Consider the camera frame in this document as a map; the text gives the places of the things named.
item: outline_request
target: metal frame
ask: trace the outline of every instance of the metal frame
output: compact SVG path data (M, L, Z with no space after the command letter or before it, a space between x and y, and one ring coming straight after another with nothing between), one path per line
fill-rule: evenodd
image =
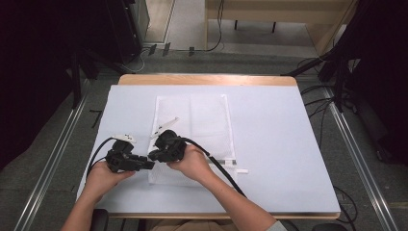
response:
M17 222L17 225L14 228L14 231L24 231L30 230L30 226L33 223L33 220L36 216L39 206L41 205L42 199L44 198L47 189L51 183L51 180L54 176L55 171L59 165L61 157L64 154L66 145L69 142L72 131L75 128L75 125L81 115L81 112L84 109L84 105L89 93L90 84L89 80L86 79L83 84L83 97L78 104L77 109L71 111L68 120L65 123L65 126L58 137L58 140L54 146L51 155L45 164L44 170L42 171L41 176L39 177L36 186L33 191L30 193L30 196L26 202L24 210L20 216L20 219Z
M330 88L325 88L323 93L326 97L334 96ZM351 159L357 168L363 185L366 188L366 192L369 195L372 207L374 208L383 229L387 231L398 231L398 227L396 226L394 217L391 214L390 207L380 191L374 177L372 176L370 168L364 159L363 153L360 151L357 141L354 139L354 136L348 127L344 115L338 111L334 104L330 104L330 110L337 122L337 125L339 126L345 141L345 145L347 146Z

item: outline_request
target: gray floor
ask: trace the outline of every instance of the gray floor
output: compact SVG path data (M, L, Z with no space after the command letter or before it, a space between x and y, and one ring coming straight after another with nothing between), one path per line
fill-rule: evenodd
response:
M176 0L176 8L174 9L176 12L182 11L184 7L188 6L188 3L180 4L180 2L181 0ZM174 21L171 22L171 26L177 25L175 21L179 20L175 16L173 16L173 19ZM245 23L240 23L240 28L244 30L244 28L246 28ZM284 24L278 23L277 31L283 32L284 30ZM190 44L197 44L196 47L199 47L201 38L199 33L183 35L183 38L191 40L191 43L178 41L175 35L177 35L177 33L172 30L167 36L167 41L173 39L171 41L171 48L178 48L177 42L179 42L178 44L180 45L188 44L189 46ZM239 46L229 46L230 43L232 44L234 42L227 40L224 42L223 50L217 50L217 52L213 53L197 52L191 57L189 57L186 52L176 51L170 51L167 56L163 56L160 50L152 56L148 56L147 53L144 53L142 55L143 61L136 59L132 63L127 64L127 66L132 69L140 69L140 73L238 73L276 75L294 70L298 63L306 57L316 56L312 51L307 51L310 49L310 45L308 45L310 41L308 41L304 35L300 36L300 38L302 39L293 42L293 44L299 44L298 46L302 47L300 50L296 50L297 45L286 44L282 45L284 47L282 50L272 45L268 52L265 52L264 46L242 51L240 49L234 49L234 47L246 47L246 45L253 40L252 38L247 40L239 38L238 40L241 42ZM84 110L75 126L71 139L66 146L64 155L61 158L47 193L40 204L30 230L58 230L64 223L75 201L76 190L82 173L85 170L86 162L97 134L97 127L91 128L96 119L96 114L90 113L89 110L104 109L109 87L110 85L116 84L118 78L119 76L117 74L102 66L98 80L91 81L89 96L85 103ZM316 72L313 69L308 71L308 75L299 76L297 80L300 90L319 84L316 78ZM303 99L306 103L320 99L323 96L322 90L314 90L305 94ZM14 229L24 209L25 202L36 185L42 169L58 139L58 135L63 130L64 123L71 113L71 103L72 96L70 95L43 127L33 145L1 171L1 230ZM317 105L308 106L307 111L311 113ZM318 114L311 118L311 124L317 136L317 141L320 136L321 116L322 114ZM406 184L406 179L408 176L408 168L401 165L385 165L379 162L375 155L376 150L365 128L362 126L359 117L349 110L344 111L344 116L364 154L372 175L379 185L380 191L391 205L391 212L394 215L399 230L408 230L406 213L408 201L408 185ZM350 153L346 148L338 125L329 111L326 112L322 132L321 154L327 166L330 178L335 186L347 192L357 204L359 211L358 218L355 222L357 230L385 230L382 228L377 214L373 209L372 202L362 184L362 180L350 157ZM340 199L340 202L344 204L350 214L353 215L354 212L350 200ZM312 230L313 225L322 222L338 222L335 220L306 219L292 221L300 230ZM119 230L121 222L121 219L111 219L109 230ZM351 230L348 224L344 224L344 226L348 230ZM136 220L128 220L125 230L135 230L136 227Z

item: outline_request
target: black cord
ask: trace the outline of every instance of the black cord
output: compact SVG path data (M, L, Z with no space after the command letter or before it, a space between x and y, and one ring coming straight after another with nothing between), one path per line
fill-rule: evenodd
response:
M328 103L324 109L323 109L323 115L321 116L321 123L320 123L320 140L319 140L319 149L321 149L321 143L323 141L323 121L324 121L324 115L326 114L327 108L330 106L330 103Z
M99 159L98 161L96 161L95 163L93 162L93 160L95 160L95 157L96 157L96 155L98 154L98 152L100 151L100 149L103 147L103 145L105 145L105 143L107 143L108 141L114 140L114 139L115 139L115 138L107 138L105 141L103 141L103 142L99 145L99 147L96 149L95 153L93 153L93 156L92 156L92 158L90 159L89 164L88 164L87 178L88 178L88 175L89 175L90 171L91 171L92 168L93 168L93 165L94 165L95 163L99 162L100 160L102 160L102 159L105 158L105 157L103 157L103 158Z
M228 179L228 181L232 184L232 186L234 187L234 189L240 193L241 195L245 196L246 195L243 193L243 191L240 189L240 187L237 185L237 183L234 181L234 179L231 177L231 175L228 173L228 171L226 171L224 169L224 167L222 167L222 165L219 164L219 162L216 160L216 158L214 158L210 152L208 152L206 149L204 149L202 146L200 146L198 143L196 143L195 141L192 141L188 138L174 138L174 139L168 139L169 141L186 141L189 142L191 144L193 144L194 146L198 147L201 151L204 152L204 154L208 157L208 159L210 159L211 162L213 162L213 164L219 169L219 171L222 172L222 174Z
M351 229L353 231L357 231L356 226L354 226L354 221L351 220L350 215L348 214L348 212L345 210L345 208L343 207L343 205L341 203L339 203L339 205L340 205L340 210L342 210L342 212L344 213L345 217L348 220L348 223L351 225Z
M338 187L336 187L336 186L333 186L333 188L334 188L335 190L337 190L337 191L342 192L342 193L351 201L351 203L353 204L353 207L354 207L354 211L355 211L354 218L350 219L349 221L341 220L341 219L339 219L339 218L337 218L337 220L338 220L339 222L342 222L342 223L350 223L351 221L352 221L352 222L356 221L357 216L358 216L358 210L357 210L357 205L356 205L356 203L354 202L353 198L352 198L349 194L347 194L345 191L341 190L340 188L338 188Z
M309 106L309 105L311 105L311 104L315 104L315 103L319 103L319 102L321 102L321 101L327 101L327 100L331 100L331 98L322 98L322 99L317 99L317 100L314 100L314 101L312 101L312 102L309 102L309 103L305 103L305 107L306 106Z
M125 223L126 223L126 218L122 220L122 224L120 225L120 231L123 231L123 229L125 228Z
M301 60L299 63L297 63L297 69L299 69L299 66L300 66L300 64L302 64L303 62L305 62L305 61L308 61L308 60L313 60L313 59L315 59L315 58L306 58L306 59L304 59L304 60ZM313 66L313 69L315 70L315 72L317 73L317 74L319 74L319 71L316 69L316 66Z
M316 85L316 86L311 86L307 89L304 89L303 91L300 92L300 95L303 95L305 93L308 93L312 90L320 89L320 88L332 88L332 86L326 86L326 85Z
M325 106L327 106L328 104L332 103L333 100L334 100L334 98L331 98L331 99L328 100L327 102L324 102L323 104L321 104L320 106L318 106L312 114L308 115L308 117L311 118L312 116L316 115L317 113L323 111L324 108L325 108Z
M293 222L291 222L290 220L288 220L288 219L281 219L281 221L288 223L292 228L294 228L295 231L299 231L299 229L297 228L297 226L296 226Z

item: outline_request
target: black equipment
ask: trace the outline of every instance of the black equipment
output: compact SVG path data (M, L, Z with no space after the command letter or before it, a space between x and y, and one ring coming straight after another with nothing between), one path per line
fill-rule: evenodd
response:
M133 145L128 141L116 141L105 157L109 169L112 172L118 172L119 170L139 171L153 168L154 162L148 161L147 157L132 154L132 149Z
M180 161L184 157L184 150L187 144L184 141L177 140L176 133L171 130L165 130L154 143L158 150L153 150L148 157L152 161L174 162Z

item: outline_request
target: gray sleeve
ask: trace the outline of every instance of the gray sleeve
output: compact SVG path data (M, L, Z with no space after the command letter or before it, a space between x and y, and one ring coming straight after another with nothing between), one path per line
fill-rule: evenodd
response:
M267 231L287 231L287 230L278 220L269 229L267 229Z

